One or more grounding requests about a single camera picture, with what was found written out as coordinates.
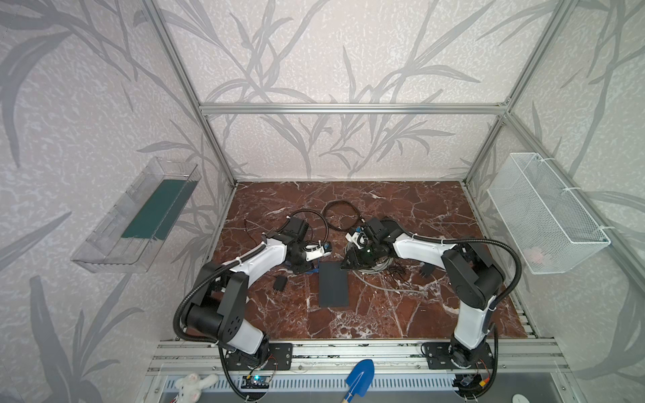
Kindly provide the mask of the black power adapter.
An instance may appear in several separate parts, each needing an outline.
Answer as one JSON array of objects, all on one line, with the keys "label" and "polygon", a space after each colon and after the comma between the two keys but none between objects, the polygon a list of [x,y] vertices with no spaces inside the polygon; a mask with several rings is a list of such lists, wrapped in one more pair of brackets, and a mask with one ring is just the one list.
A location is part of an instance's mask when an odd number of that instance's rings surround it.
[{"label": "black power adapter", "polygon": [[430,278],[433,276],[433,273],[435,272],[435,270],[436,270],[435,265],[424,263],[419,269],[419,274],[423,278]]},{"label": "black power adapter", "polygon": [[288,278],[284,275],[277,275],[273,283],[273,290],[275,292],[284,292],[287,286]]}]

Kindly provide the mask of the clear plastic wall bin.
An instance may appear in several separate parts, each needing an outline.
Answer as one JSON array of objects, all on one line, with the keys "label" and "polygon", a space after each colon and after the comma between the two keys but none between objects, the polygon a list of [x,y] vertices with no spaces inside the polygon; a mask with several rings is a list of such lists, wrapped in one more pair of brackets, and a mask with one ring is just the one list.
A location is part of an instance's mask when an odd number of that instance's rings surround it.
[{"label": "clear plastic wall bin", "polygon": [[72,262],[94,274],[147,272],[201,179],[197,163],[152,158]]}]

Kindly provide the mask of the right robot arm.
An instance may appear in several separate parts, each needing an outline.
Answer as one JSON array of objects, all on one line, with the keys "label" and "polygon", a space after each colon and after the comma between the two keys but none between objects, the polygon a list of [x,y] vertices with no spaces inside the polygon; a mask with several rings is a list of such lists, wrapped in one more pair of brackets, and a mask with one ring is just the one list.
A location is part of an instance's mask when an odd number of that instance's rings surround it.
[{"label": "right robot arm", "polygon": [[[371,218],[349,230],[345,238],[344,270],[369,270],[382,260],[394,259],[443,269],[460,300],[448,357],[460,369],[468,369],[484,357],[492,315],[522,277],[522,260],[514,248],[488,238],[428,238],[407,231],[392,218]],[[515,272],[508,286],[503,285],[505,274],[492,258],[490,246],[512,257]]]}]

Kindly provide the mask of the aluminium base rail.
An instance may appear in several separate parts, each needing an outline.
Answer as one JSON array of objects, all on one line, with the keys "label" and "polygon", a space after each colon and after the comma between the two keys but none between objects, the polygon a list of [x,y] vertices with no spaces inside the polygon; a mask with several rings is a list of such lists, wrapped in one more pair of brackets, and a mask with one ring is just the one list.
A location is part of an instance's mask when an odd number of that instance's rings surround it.
[{"label": "aluminium base rail", "polygon": [[[347,374],[363,359],[374,362],[378,374],[453,373],[460,369],[445,356],[438,357],[415,339],[309,339],[281,341],[270,353],[268,370],[279,374]],[[502,339],[497,348],[497,371],[501,373],[569,373],[571,369],[554,339]],[[146,371],[161,374],[220,374],[218,348],[212,344],[161,342]]]}]

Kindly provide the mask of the white plush bunny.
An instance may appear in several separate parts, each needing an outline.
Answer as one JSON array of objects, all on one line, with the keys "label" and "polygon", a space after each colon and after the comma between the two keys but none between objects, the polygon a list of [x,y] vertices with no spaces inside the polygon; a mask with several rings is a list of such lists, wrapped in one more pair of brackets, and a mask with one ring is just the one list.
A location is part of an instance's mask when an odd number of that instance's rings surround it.
[{"label": "white plush bunny", "polygon": [[203,390],[215,386],[219,381],[216,374],[210,374],[202,378],[199,374],[191,373],[176,381],[177,395],[174,403],[197,403]]}]

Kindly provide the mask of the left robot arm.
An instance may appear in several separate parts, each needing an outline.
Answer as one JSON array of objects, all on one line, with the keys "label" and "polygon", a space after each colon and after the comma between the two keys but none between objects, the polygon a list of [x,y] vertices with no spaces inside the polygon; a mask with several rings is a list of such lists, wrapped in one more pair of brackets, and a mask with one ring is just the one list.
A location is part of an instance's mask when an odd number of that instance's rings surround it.
[{"label": "left robot arm", "polygon": [[197,343],[215,343],[261,361],[268,354],[268,337],[245,319],[248,289],[271,269],[287,263],[308,272],[312,262],[331,254],[327,240],[307,241],[308,223],[289,216],[275,231],[264,234],[249,252],[216,265],[203,265],[193,288],[173,317],[176,337]]}]

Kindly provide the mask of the blue toy shovel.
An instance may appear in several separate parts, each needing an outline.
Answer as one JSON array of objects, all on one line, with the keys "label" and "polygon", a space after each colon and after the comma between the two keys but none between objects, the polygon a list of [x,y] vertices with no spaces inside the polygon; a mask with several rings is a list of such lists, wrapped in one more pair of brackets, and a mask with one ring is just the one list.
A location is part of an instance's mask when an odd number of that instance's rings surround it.
[{"label": "blue toy shovel", "polygon": [[372,359],[363,359],[349,373],[346,384],[348,390],[342,403],[350,403],[356,396],[365,397],[375,376],[375,365]]}]

